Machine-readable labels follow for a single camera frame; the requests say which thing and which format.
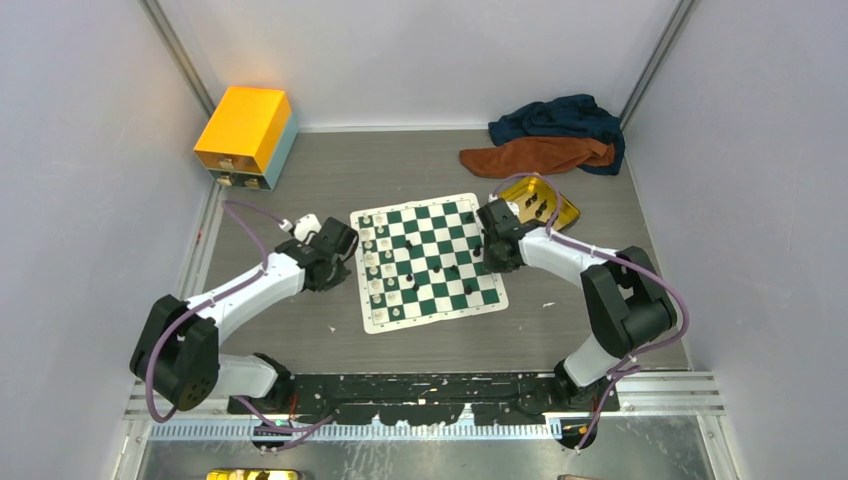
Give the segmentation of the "gold metal tin tray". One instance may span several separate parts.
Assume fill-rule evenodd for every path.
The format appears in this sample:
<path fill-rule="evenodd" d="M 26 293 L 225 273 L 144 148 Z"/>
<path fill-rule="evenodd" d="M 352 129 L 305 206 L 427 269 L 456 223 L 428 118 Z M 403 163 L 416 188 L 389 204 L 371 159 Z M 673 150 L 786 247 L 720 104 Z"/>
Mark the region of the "gold metal tin tray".
<path fill-rule="evenodd" d="M 580 210 L 537 173 L 515 174 L 498 186 L 494 197 L 507 202 L 522 223 L 537 220 L 564 232 L 581 217 Z"/>

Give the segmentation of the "green white chess mat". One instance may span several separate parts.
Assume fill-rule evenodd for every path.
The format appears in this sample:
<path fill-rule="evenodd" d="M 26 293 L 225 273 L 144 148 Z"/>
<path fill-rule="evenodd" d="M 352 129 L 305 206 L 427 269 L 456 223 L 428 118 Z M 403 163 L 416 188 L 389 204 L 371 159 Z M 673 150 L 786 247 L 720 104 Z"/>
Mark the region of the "green white chess mat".
<path fill-rule="evenodd" d="M 473 193 L 354 211 L 356 278 L 363 328 L 371 335 L 503 311 L 500 275 L 483 265 Z M 474 223 L 464 217 L 473 212 Z M 359 217 L 370 216 L 368 225 Z M 414 282 L 406 282 L 412 274 Z"/>

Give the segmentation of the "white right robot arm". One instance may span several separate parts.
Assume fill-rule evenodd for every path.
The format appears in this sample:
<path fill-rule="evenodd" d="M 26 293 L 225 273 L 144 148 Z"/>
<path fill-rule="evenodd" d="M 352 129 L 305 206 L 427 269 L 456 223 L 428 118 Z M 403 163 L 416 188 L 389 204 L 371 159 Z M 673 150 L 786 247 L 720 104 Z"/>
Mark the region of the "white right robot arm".
<path fill-rule="evenodd" d="M 676 326 L 676 309 L 644 250 L 597 248 L 539 220 L 523 222 L 503 199 L 476 215 L 490 272 L 537 268 L 583 293 L 590 334 L 554 368 L 556 400 L 565 409 L 582 409 L 616 365 Z"/>

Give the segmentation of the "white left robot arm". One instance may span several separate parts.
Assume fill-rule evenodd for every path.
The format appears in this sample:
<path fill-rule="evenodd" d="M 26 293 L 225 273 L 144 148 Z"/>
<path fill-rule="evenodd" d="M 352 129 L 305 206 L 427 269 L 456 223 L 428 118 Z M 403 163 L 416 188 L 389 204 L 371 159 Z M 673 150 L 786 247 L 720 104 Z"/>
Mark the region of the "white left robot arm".
<path fill-rule="evenodd" d="M 286 367 L 267 354 L 227 355 L 220 347 L 269 307 L 341 284 L 359 236 L 336 218 L 321 222 L 313 214 L 281 227 L 289 239 L 263 250 L 252 269 L 187 300 L 165 295 L 154 302 L 129 362 L 148 401 L 159 394 L 182 412 L 217 395 L 228 397 L 231 413 L 289 407 L 294 382 Z"/>

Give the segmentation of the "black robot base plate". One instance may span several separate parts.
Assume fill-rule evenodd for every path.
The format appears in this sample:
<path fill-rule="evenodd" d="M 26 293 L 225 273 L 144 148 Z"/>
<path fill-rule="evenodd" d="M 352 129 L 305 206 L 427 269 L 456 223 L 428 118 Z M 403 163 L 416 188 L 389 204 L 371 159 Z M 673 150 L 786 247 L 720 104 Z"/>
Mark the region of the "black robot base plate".
<path fill-rule="evenodd" d="M 579 389 L 549 372 L 439 374 L 308 374 L 280 380 L 260 399 L 232 399 L 231 414 L 258 410 L 306 423 L 326 417 L 339 425 L 452 425 L 469 411 L 476 426 L 536 425 L 546 415 L 616 411 L 602 379 Z"/>

